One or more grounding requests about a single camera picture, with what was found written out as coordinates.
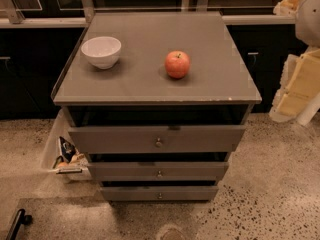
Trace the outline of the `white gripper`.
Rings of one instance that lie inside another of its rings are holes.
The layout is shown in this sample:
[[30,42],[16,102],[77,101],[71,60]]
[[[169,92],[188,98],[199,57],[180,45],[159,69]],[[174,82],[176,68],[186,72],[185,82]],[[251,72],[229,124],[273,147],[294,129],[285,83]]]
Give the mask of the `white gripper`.
[[269,116],[287,122],[306,112],[320,93],[320,48],[308,47],[300,56],[289,54]]

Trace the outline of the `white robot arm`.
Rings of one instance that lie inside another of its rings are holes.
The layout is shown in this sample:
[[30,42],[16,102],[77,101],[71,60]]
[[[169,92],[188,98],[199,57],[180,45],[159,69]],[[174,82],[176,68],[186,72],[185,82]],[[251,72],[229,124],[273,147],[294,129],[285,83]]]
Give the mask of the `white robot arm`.
[[307,125],[320,109],[320,0],[282,0],[273,13],[295,19],[295,35],[307,49],[288,55],[269,116]]

